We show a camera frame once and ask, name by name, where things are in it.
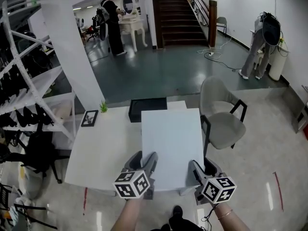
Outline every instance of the black shoe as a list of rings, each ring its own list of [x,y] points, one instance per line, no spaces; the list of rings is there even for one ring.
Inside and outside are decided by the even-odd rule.
[[[165,224],[164,226],[162,226],[162,228],[160,229],[160,231],[170,231],[171,228],[169,226],[169,224]]]
[[[183,217],[183,210],[181,206],[177,205],[173,208],[173,216],[178,215],[180,218]]]

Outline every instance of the staircase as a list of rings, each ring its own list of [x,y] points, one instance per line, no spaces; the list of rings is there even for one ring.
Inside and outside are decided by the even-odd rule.
[[[158,0],[163,45],[208,45],[187,0]]]

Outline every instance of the black box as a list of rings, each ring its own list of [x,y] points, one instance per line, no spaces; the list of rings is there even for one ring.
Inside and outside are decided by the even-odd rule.
[[[142,110],[166,110],[167,98],[135,99],[130,101],[128,116],[130,122],[141,122]]]

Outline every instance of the oval mirror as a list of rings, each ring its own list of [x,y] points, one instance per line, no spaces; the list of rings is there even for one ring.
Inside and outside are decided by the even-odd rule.
[[[134,9],[134,2],[133,0],[123,0],[123,8],[126,13],[132,13]]]

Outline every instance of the cable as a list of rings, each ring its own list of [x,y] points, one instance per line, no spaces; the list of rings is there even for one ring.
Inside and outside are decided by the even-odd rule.
[[[287,48],[287,55],[286,55],[286,56],[284,56],[284,55],[281,54],[281,49],[279,48],[279,44],[280,44],[280,48],[282,48],[282,42],[280,41],[280,42],[278,43],[277,50],[278,50],[279,54],[280,54],[282,57],[287,57],[287,56],[289,55],[289,49],[288,49],[287,44],[286,44],[285,41],[284,41],[284,44],[285,44],[285,46],[286,46],[286,48]]]
[[[208,53],[205,53],[205,54],[204,54],[204,57],[205,57],[206,59],[208,59],[208,60],[210,60],[210,61],[213,61],[213,62],[215,62],[215,63],[224,64],[227,68],[231,69],[232,72],[235,72],[236,70],[240,70],[240,69],[241,69],[241,68],[232,68],[232,67],[229,67],[228,65],[226,65],[226,64],[223,63],[223,62],[219,62],[219,61],[215,61],[215,60],[213,60],[213,59],[210,59],[210,58],[206,57],[207,54],[208,54]]]
[[[223,45],[221,45],[221,46],[218,47],[218,48],[214,48],[214,47],[210,47],[210,46],[209,46],[210,49],[200,50],[200,51],[197,51],[197,53],[198,53],[198,54],[203,54],[204,52],[207,52],[207,53],[213,53],[213,54],[220,54],[220,57],[222,57],[222,53],[220,53],[220,52],[213,52],[212,50],[221,50],[221,48],[222,48],[223,46],[225,46],[226,44],[228,44],[228,43],[231,41],[231,39],[232,39],[232,37],[230,38],[230,40],[229,40],[228,42],[224,43]]]
[[[206,217],[201,218],[202,222],[207,222],[207,231],[211,231],[212,230],[212,224],[210,223],[209,218],[210,218],[213,210],[215,210],[217,206],[218,205],[214,205],[214,207],[211,209],[210,213]]]
[[[107,56],[103,56],[103,57],[101,57],[101,58],[99,58],[99,59],[96,59],[96,60],[94,60],[94,61],[92,61],[92,62],[90,62],[90,63],[96,62],[96,61],[98,61],[98,60],[100,60],[100,59],[104,59],[104,58],[106,58],[106,57],[108,57],[108,56],[109,56],[109,54],[108,54]]]

